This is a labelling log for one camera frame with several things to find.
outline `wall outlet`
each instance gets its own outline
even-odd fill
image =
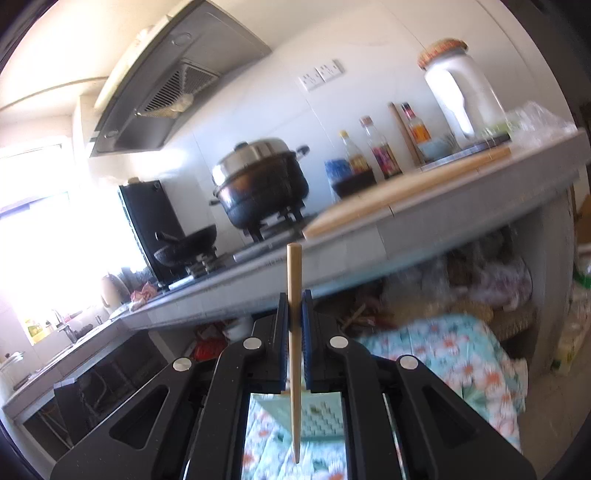
[[[343,69],[337,60],[331,60],[316,67],[316,70],[325,82],[334,78],[340,77],[343,74]]]
[[[301,84],[308,92],[318,88],[324,83],[324,80],[316,69],[310,70],[308,73],[303,74],[301,77],[299,77],[299,79]]]

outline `wooden cutting board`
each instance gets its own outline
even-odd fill
[[[405,173],[395,179],[384,181],[347,197],[318,215],[304,229],[304,236],[314,238],[324,235],[388,205],[406,200],[417,193],[456,179],[490,162],[508,157],[510,154],[511,149],[502,145],[432,170]]]

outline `floral fabric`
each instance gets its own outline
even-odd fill
[[[358,339],[374,355],[412,354],[517,449],[518,413],[525,410],[527,367],[512,361],[479,320],[448,315]],[[242,462],[243,480],[346,480],[344,441],[302,442],[293,462],[291,436],[253,398]]]

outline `pot handle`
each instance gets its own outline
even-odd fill
[[[166,232],[156,232],[154,234],[154,236],[156,237],[156,240],[158,240],[158,242],[165,242],[169,245],[174,245],[179,242],[178,238],[176,238],[175,236],[169,235]]]
[[[295,149],[295,159],[297,161],[300,161],[308,153],[310,153],[310,147],[308,145],[302,145],[302,146]]]

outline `wooden chopstick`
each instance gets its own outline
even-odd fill
[[[291,441],[300,463],[301,438],[301,245],[287,245],[287,303],[290,307]]]

